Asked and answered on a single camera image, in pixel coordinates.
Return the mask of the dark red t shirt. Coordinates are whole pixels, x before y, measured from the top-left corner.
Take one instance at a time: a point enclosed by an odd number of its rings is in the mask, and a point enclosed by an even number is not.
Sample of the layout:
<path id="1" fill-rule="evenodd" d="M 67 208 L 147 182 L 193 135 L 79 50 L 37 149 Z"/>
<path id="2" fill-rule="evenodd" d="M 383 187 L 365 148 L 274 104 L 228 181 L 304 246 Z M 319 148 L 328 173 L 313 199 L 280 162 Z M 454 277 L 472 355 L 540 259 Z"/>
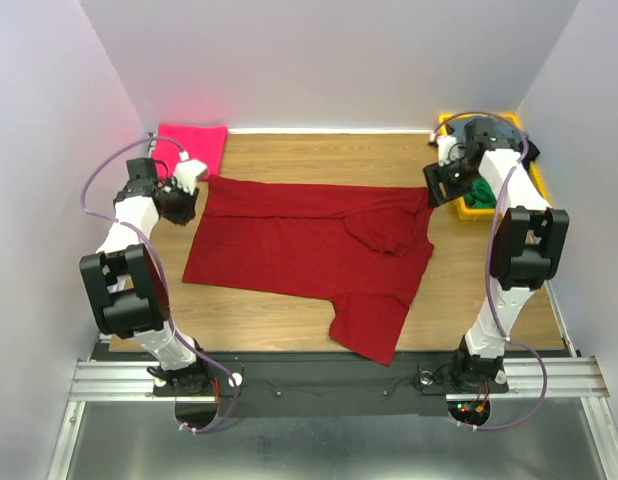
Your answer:
<path id="1" fill-rule="evenodd" d="M 330 338 L 388 366 L 434 251 L 431 214 L 424 187 L 213 176 L 182 280 L 326 300 Z"/>

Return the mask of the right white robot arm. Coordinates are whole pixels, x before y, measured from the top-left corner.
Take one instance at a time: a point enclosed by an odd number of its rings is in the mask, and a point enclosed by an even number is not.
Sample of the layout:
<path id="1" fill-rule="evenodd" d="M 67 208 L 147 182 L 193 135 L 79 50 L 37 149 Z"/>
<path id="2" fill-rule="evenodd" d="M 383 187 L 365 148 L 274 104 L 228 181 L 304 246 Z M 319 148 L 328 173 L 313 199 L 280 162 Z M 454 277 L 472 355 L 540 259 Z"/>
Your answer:
<path id="1" fill-rule="evenodd" d="M 438 159 L 423 169 L 428 204 L 437 208 L 468 194 L 477 178 L 496 197 L 485 264 L 485 300 L 477 319 L 454 351 L 452 384 L 461 390 L 506 380 L 505 347 L 527 301 L 558 270 L 570 218 L 553 208 L 523 166 L 527 136 L 514 123 L 505 136 L 496 127 L 506 117 L 464 113 L 461 139 L 433 131 Z"/>

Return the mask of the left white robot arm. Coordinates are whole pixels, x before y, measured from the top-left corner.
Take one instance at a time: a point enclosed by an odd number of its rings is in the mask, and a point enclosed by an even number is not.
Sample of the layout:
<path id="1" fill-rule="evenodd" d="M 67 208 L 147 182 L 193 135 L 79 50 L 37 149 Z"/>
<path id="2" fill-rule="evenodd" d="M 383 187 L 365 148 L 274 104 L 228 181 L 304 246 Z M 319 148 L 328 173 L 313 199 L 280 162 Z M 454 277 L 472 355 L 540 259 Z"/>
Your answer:
<path id="1" fill-rule="evenodd" d="M 191 160 L 159 178 L 157 162 L 126 162 L 128 180 L 116 195 L 115 217 L 96 253 L 79 270 L 101 333 L 132 339 L 158 362 L 149 374 L 158 385 L 198 396 L 211 386 L 212 371 L 198 355 L 198 342 L 173 325 L 167 288 L 146 244 L 159 220 L 184 226 L 195 217 L 197 177 L 207 170 Z"/>

